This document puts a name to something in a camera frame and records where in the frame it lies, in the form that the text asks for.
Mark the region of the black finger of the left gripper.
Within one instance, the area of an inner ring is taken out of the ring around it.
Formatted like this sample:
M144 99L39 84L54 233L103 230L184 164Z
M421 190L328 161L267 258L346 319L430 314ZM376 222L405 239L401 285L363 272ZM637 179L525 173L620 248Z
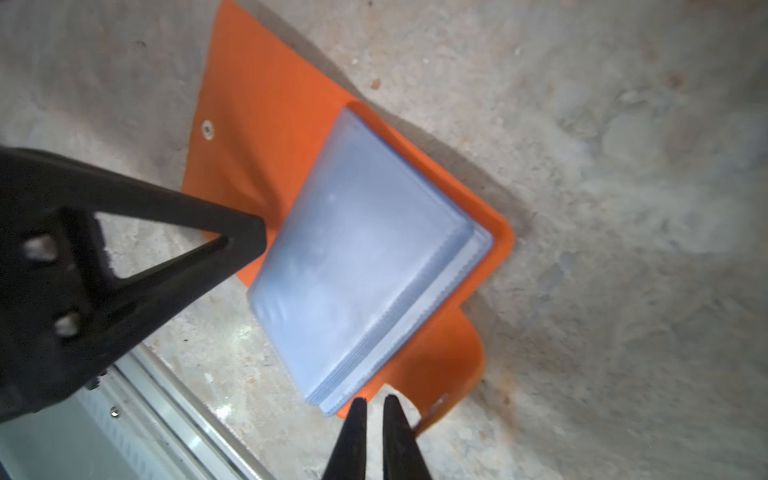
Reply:
M97 215L214 234L127 278ZM261 256L257 216L47 151L1 150L1 418L57 404Z

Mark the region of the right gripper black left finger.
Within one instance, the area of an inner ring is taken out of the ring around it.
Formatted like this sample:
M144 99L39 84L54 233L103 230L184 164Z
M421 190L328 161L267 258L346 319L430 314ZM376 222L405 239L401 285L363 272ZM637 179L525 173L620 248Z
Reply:
M367 401L355 398L331 453L323 480L364 480L366 475Z

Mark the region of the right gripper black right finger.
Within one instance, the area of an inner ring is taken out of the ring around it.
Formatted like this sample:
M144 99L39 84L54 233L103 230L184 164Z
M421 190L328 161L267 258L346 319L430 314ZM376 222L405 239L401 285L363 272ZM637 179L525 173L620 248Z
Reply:
M392 394L384 401L382 441L384 480L432 479L401 403Z

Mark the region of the orange card holder wallet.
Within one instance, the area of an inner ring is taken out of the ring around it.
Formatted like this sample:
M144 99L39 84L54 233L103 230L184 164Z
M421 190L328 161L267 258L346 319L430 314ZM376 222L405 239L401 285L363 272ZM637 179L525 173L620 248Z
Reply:
M304 400L345 417L384 385L427 430L479 383L461 304L515 240L493 207L233 1L216 13L184 193L261 217L239 272Z

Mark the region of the aluminium mounting rail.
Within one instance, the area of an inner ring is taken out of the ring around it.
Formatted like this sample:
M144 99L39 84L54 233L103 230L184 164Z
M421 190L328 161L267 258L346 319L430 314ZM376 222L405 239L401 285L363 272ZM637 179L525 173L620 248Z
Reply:
M141 344L74 398L136 479L274 475Z

